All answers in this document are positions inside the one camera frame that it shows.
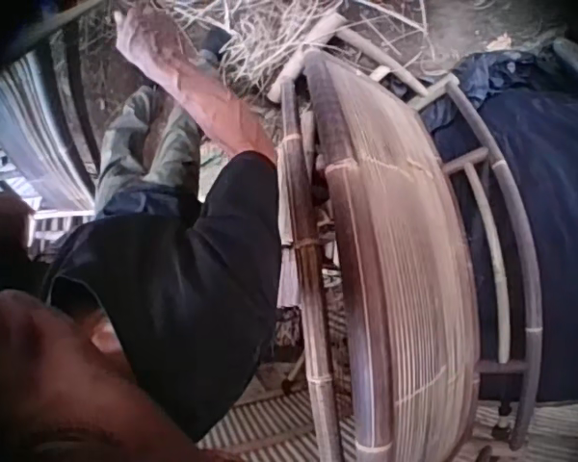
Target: woven bamboo panel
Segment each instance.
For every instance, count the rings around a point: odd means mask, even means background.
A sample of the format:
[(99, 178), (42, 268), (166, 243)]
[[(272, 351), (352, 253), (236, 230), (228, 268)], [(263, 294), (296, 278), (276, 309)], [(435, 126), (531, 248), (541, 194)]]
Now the woven bamboo panel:
[(348, 317), (358, 460), (437, 462), (474, 419), (477, 306), (466, 240), (416, 112), (324, 53), (306, 76)]

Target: pants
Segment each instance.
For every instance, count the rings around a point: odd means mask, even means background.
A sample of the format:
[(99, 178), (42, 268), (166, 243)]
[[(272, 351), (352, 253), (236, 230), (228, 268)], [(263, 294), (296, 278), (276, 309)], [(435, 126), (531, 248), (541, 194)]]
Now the pants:
[[(196, 66), (218, 78), (218, 60), (211, 53), (201, 51)], [(120, 115), (105, 132), (94, 200), (96, 214), (116, 193), (141, 182), (183, 188), (197, 196), (201, 133), (181, 107), (176, 105), (171, 111), (150, 170), (144, 169), (144, 141), (154, 109), (154, 90), (141, 87), (126, 100)]]

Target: black t-shirt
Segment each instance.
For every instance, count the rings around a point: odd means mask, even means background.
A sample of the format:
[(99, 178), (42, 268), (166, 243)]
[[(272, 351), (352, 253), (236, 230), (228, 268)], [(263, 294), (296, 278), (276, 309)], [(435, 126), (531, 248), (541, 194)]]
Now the black t-shirt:
[[(122, 192), (110, 214), (76, 229), (41, 296), (51, 303), (65, 281), (85, 286), (107, 312), (140, 386), (196, 441), (242, 394), (272, 339), (276, 169), (256, 153), (236, 156), (196, 220), (175, 193), (152, 192)], [(139, 204), (138, 213), (128, 204)]]

